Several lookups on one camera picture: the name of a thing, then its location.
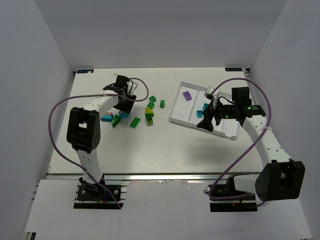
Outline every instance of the green cube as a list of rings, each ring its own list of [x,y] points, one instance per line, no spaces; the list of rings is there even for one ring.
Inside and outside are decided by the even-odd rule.
[[[133,129],[135,129],[135,128],[137,127],[137,125],[138,125],[139,122],[140,122],[140,118],[135,117],[135,118],[133,119],[132,123],[130,124],[130,127],[133,128]]]
[[[147,107],[153,109],[155,107],[155,104],[153,102],[149,102]]]
[[[148,126],[151,126],[152,124],[154,124],[154,121],[153,121],[152,116],[151,116],[150,113],[147,113],[147,114],[145,115],[145,119],[146,119],[146,124],[147,124]]]
[[[155,101],[157,101],[157,99],[155,96],[151,96],[151,97],[149,97],[149,101],[154,103]]]
[[[112,127],[114,128],[115,126],[117,126],[117,124],[120,122],[121,117],[119,115],[114,115],[113,117],[113,121],[111,123]]]
[[[161,100],[160,101],[160,108],[164,108],[165,107],[165,100]]]

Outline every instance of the blue wire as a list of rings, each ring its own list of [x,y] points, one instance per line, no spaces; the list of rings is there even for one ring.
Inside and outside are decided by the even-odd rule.
[[[110,197],[110,194],[108,194],[107,196],[105,196],[104,198],[102,198],[102,201],[105,201],[108,197]]]

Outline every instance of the gray wall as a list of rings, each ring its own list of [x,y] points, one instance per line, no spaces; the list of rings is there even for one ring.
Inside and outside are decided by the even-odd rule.
[[[320,239],[319,66],[320,1],[288,0],[252,66],[251,78],[270,98],[271,126],[279,142],[306,167],[299,199],[316,240]]]
[[[77,68],[250,67],[287,0],[35,0]]]
[[[0,238],[18,240],[52,152],[49,111],[73,78],[33,0],[0,2],[0,35]]]

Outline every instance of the white tray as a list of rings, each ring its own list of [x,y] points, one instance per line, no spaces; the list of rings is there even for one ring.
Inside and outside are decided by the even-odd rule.
[[[176,94],[172,109],[169,115],[170,122],[185,125],[187,127],[196,128],[215,135],[223,136],[229,139],[234,139],[239,132],[239,123],[235,119],[222,119],[219,126],[216,126],[215,119],[212,120],[214,127],[213,132],[197,128],[197,124],[203,118],[197,118],[196,112],[202,110],[204,104],[209,104],[210,100],[205,97],[207,88],[185,81],[180,83],[180,87]],[[189,91],[192,100],[186,101],[183,92]],[[232,99],[230,94],[219,92],[219,96],[227,99]],[[230,104],[225,99],[221,98],[223,104]]]

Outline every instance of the purple block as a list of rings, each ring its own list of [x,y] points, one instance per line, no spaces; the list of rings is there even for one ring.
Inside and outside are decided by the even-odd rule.
[[[185,100],[190,101],[192,99],[191,95],[190,95],[190,92],[184,91],[182,94],[183,94]]]

